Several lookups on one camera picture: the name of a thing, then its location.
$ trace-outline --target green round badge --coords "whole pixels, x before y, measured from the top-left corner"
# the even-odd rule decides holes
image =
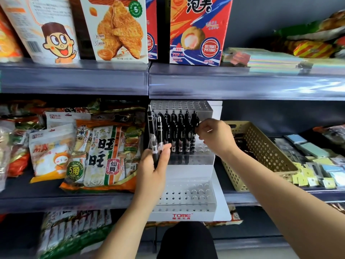
[[[133,16],[133,17],[140,17],[142,14],[142,6],[138,1],[131,1],[129,6],[129,13]]]
[[[81,162],[71,161],[67,166],[67,176],[72,181],[77,181],[84,174],[84,166]]]

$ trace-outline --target barcode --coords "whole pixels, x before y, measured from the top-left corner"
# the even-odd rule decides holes
[[[33,53],[41,53],[41,48],[39,47],[37,42],[27,41],[28,47],[30,48],[31,52]]]

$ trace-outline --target person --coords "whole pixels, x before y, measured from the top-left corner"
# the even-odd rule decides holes
[[[201,140],[241,177],[300,258],[345,256],[345,215],[279,177],[236,145],[231,128],[207,119],[196,129]],[[97,259],[135,258],[151,211],[165,188],[170,144],[156,169],[150,150],[141,157],[131,205],[100,247]],[[199,222],[180,222],[166,231],[157,258],[217,258],[209,231]]]

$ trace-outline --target croissant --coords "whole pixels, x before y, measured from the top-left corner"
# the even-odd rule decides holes
[[[119,49],[122,47],[122,43],[119,37],[112,34],[112,18],[114,16],[114,9],[110,6],[109,10],[103,17],[103,20],[98,24],[97,34],[104,34],[103,41],[105,42],[104,49],[97,52],[98,56],[103,60],[110,61],[116,56]]]
[[[112,7],[114,11],[112,17],[113,36],[119,38],[119,41],[134,58],[139,59],[142,46],[141,39],[144,36],[140,24],[121,1],[114,0]]]

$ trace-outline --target person's right hand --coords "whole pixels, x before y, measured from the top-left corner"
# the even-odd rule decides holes
[[[199,135],[199,139],[204,140],[211,151],[222,159],[239,149],[230,126],[223,121],[206,119],[199,124],[195,131]]]

